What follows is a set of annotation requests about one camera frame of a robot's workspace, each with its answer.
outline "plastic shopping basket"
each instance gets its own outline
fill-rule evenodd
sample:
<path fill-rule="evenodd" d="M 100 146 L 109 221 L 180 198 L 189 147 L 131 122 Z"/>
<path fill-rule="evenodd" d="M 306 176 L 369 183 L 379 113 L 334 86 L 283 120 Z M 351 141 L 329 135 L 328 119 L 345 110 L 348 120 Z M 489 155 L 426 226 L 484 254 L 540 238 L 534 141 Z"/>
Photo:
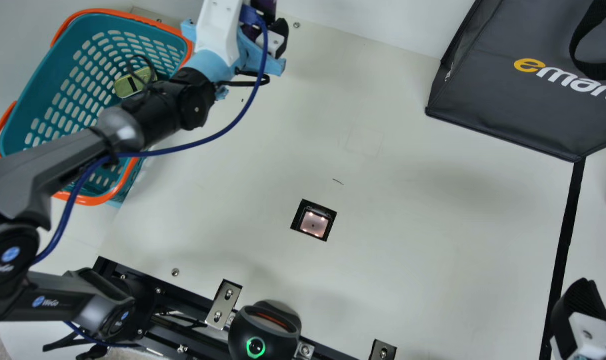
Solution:
<path fill-rule="evenodd" d="M 145 62 L 167 80 L 191 55 L 192 44 L 179 30 L 147 18 L 110 9 L 88 9 L 67 18 L 19 100 L 0 121 L 0 157 L 73 134 L 96 124 L 103 109 L 120 102 L 113 84 Z M 76 203 L 122 203 L 142 161 L 121 159 L 99 168 L 83 185 Z M 73 185 L 55 194 L 67 200 Z"/>

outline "basket handle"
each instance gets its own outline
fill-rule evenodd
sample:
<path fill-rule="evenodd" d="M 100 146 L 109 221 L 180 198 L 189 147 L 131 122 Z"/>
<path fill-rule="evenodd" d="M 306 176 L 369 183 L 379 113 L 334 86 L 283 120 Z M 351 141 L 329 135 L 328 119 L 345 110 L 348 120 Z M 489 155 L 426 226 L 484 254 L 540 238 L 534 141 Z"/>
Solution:
<path fill-rule="evenodd" d="M 5 113 L 3 114 L 3 117 L 1 118 L 1 121 L 0 121 L 0 136 L 1 136 L 1 132 L 3 132 L 3 128 L 5 128 L 5 124 L 7 124 L 7 120 L 8 120 L 8 118 L 10 118 L 10 115 L 12 114 L 12 110 L 14 109 L 15 106 L 16 106 L 16 101 L 14 101 L 12 104 L 10 104 L 10 106 L 7 108 L 7 110 L 5 110 Z M 131 159 L 129 161 L 129 164 L 127 164 L 127 166 L 125 167 L 125 170 L 123 171 L 123 175 L 120 177 L 120 180 L 118 181 L 118 183 L 112 189 L 110 189 L 108 192 L 102 194 L 101 196 L 85 196 L 85 195 L 79 194 L 74 203 L 76 203 L 78 205 L 85 205 L 86 207 L 96 207 L 96 205 L 101 205 L 101 204 L 106 203 L 109 199 L 113 198 L 113 196 L 118 194 L 118 192 L 120 192 L 120 190 L 125 186 L 125 183 L 127 183 L 129 175 L 132 173 L 132 170 L 134 170 L 134 167 L 136 166 L 137 162 L 138 162 L 138 159 L 136 159 L 136 158 Z M 57 198 L 57 199 L 63 200 L 63 201 L 69 200 L 69 196 L 70 196 L 70 194 L 67 191 L 59 191 L 56 194 L 54 194 L 54 198 Z"/>
<path fill-rule="evenodd" d="M 181 32 L 178 29 L 175 29 L 174 27 L 166 25 L 165 23 L 153 21 L 148 18 L 138 16 L 136 14 L 126 13 L 123 11 L 112 10 L 112 9 L 85 9 L 85 10 L 81 10 L 75 14 L 72 14 L 72 16 L 69 16 L 67 18 L 67 20 L 65 20 L 65 22 L 61 25 L 61 27 L 58 28 L 58 31 L 54 35 L 52 42 L 49 44 L 50 48 L 54 46 L 56 41 L 58 41 L 58 38 L 60 38 L 60 36 L 65 32 L 65 30 L 67 30 L 67 27 L 69 27 L 69 24 L 72 21 L 74 21 L 74 19 L 76 19 L 79 16 L 84 15 L 84 14 L 107 14 L 107 15 L 111 15 L 111 16 L 118 16 L 119 18 L 130 19 L 130 20 L 138 21 L 139 23 L 144 23 L 144 24 L 150 25 L 151 27 L 159 28 L 159 29 L 163 30 L 164 32 L 168 32 L 170 34 L 176 35 L 177 37 L 181 38 L 185 42 L 185 45 L 187 46 L 187 52 L 185 55 L 185 59 L 181 63 L 180 67 L 182 67 L 191 57 L 191 53 L 193 51 L 193 44 L 191 43 L 191 41 L 189 41 L 184 36 L 182 36 Z"/>

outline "bag handle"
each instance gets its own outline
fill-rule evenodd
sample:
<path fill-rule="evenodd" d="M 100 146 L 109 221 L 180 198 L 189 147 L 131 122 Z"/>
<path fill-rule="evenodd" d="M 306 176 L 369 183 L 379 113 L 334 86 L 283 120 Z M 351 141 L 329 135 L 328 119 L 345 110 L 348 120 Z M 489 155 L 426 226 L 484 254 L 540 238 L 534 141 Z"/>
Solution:
<path fill-rule="evenodd" d="M 588 78 L 596 81 L 606 80 L 606 63 L 586 63 L 576 59 L 576 50 L 582 39 L 606 18 L 606 0 L 594 0 L 587 13 L 576 28 L 570 41 L 570 56 L 575 66 Z"/>

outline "white table surface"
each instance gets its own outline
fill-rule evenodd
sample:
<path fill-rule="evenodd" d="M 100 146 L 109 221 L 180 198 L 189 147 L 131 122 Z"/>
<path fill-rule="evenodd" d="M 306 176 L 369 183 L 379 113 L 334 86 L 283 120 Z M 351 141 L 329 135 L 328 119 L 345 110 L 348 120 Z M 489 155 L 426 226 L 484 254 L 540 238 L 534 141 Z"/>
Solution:
<path fill-rule="evenodd" d="M 209 298 L 234 281 L 239 307 L 283 301 L 359 359 L 375 338 L 399 360 L 535 358 L 572 165 L 427 118 L 436 59 L 307 22 L 287 59 L 231 133 L 148 164 L 99 255 Z M 289 230 L 301 199 L 338 212 L 327 243 Z"/>

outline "metal bracket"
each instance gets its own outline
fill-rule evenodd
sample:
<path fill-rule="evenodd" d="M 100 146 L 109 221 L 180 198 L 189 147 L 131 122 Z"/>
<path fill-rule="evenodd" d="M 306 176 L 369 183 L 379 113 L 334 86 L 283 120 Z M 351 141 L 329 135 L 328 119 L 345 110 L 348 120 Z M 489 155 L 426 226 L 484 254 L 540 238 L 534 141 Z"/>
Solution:
<path fill-rule="evenodd" d="M 391 346 L 385 342 L 374 340 L 372 353 L 369 354 L 369 360 L 394 360 L 396 357 L 396 346 Z"/>
<path fill-rule="evenodd" d="M 222 331 L 225 328 L 227 319 L 232 314 L 232 310 L 234 310 L 238 296 L 241 294 L 241 289 L 242 287 L 239 285 L 223 280 L 220 287 L 218 287 L 212 309 L 209 310 L 207 319 L 205 319 L 205 324 Z"/>
<path fill-rule="evenodd" d="M 298 348 L 296 349 L 296 360 L 312 360 L 314 355 L 314 346 L 304 341 L 298 342 Z"/>

